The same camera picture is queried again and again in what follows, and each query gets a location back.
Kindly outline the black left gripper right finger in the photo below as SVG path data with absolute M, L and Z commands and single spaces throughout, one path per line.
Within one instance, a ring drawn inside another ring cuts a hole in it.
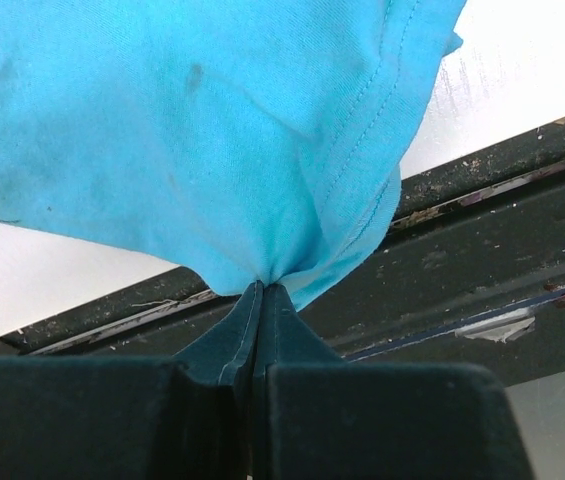
M 279 285 L 253 372 L 257 479 L 530 479 L 505 391 L 471 364 L 342 359 Z

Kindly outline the cyan t shirt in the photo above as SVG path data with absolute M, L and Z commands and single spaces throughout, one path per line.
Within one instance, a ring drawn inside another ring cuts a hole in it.
M 303 308 L 364 262 L 460 1 L 0 1 L 0 222 Z

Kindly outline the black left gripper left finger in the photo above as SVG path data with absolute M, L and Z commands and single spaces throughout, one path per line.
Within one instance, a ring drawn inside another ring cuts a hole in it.
M 264 289 L 173 356 L 0 357 L 0 479 L 243 479 Z

